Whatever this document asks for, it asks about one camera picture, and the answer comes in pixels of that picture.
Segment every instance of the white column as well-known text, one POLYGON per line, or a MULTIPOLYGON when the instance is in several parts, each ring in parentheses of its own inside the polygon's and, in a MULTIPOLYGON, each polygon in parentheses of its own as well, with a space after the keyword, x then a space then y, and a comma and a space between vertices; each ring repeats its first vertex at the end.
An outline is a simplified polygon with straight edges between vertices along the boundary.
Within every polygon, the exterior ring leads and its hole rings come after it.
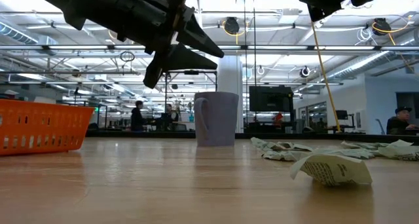
POLYGON ((243 133, 243 65, 240 56, 224 56, 222 59, 218 58, 216 62, 218 63, 217 91, 239 95, 236 133, 243 133))

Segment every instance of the monitor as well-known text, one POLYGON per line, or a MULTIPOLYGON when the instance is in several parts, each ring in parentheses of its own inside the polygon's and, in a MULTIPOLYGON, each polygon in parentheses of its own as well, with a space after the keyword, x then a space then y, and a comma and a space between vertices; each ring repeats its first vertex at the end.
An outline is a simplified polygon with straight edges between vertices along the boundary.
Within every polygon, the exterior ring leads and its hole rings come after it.
POLYGON ((348 120, 348 112, 346 110, 336 110, 338 120, 348 120))
POLYGON ((284 86, 250 86, 250 111, 253 112, 291 112, 293 91, 284 86))

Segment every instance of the plastic basket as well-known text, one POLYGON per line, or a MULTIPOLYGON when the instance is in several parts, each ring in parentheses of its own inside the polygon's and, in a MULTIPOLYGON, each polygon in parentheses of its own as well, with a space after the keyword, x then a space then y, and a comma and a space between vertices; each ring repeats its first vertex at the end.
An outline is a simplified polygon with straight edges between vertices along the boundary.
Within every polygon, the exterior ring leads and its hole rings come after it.
POLYGON ((80 149, 93 110, 0 100, 0 155, 80 149))

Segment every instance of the cap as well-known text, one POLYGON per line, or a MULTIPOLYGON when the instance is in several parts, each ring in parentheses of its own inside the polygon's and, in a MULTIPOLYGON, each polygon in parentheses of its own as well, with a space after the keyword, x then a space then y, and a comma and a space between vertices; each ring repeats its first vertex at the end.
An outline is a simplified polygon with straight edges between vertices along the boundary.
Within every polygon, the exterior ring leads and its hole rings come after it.
POLYGON ((395 110, 395 114, 398 114, 400 111, 403 111, 403 110, 407 110, 407 111, 412 111, 412 108, 409 108, 409 107, 405 107, 405 106, 403 106, 403 107, 398 107, 396 110, 395 110))

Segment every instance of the wooden table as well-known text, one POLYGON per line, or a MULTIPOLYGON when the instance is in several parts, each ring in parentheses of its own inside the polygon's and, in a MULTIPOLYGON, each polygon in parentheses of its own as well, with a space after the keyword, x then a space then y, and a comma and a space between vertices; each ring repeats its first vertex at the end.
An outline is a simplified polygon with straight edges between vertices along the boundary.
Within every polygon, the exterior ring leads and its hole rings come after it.
MULTIPOLYGON (((334 147, 339 141, 300 141, 334 147)), ((81 151, 0 158, 1 223, 417 223, 419 164, 366 161, 374 183, 325 188, 248 140, 87 138, 81 151)))

